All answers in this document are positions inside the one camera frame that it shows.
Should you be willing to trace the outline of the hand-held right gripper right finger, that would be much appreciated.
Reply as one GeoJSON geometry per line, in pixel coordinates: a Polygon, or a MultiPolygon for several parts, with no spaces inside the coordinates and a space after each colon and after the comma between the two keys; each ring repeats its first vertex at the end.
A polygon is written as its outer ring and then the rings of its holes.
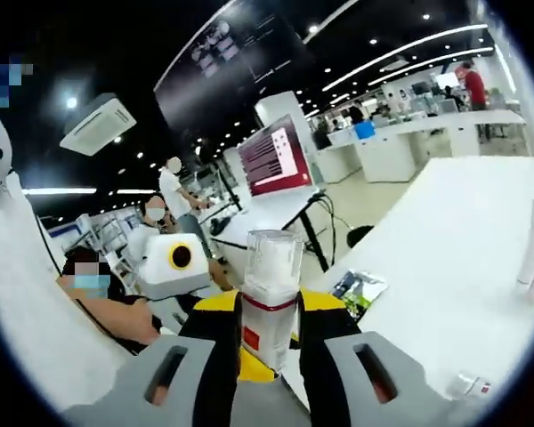
{"type": "Polygon", "coordinates": [[[299,371],[314,426],[446,426],[449,401],[424,368],[376,332],[360,331],[332,294],[297,298],[299,371]]]}

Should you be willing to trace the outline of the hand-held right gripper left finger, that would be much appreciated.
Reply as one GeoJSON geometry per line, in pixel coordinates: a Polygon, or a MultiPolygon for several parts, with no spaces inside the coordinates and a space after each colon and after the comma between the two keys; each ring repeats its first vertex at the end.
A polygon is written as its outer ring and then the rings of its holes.
{"type": "Polygon", "coordinates": [[[117,371],[112,389],[64,413],[69,426],[228,426],[240,372],[235,291],[201,300],[177,335],[163,334],[117,371]]]}

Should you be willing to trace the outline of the person's left hand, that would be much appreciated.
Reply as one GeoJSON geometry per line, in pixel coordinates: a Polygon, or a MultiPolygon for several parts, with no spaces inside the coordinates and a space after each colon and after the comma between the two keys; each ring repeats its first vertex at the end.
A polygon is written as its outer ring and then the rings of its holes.
{"type": "Polygon", "coordinates": [[[209,259],[208,268],[211,279],[222,291],[228,292],[233,289],[232,284],[226,276],[223,266],[217,260],[209,259]]]}

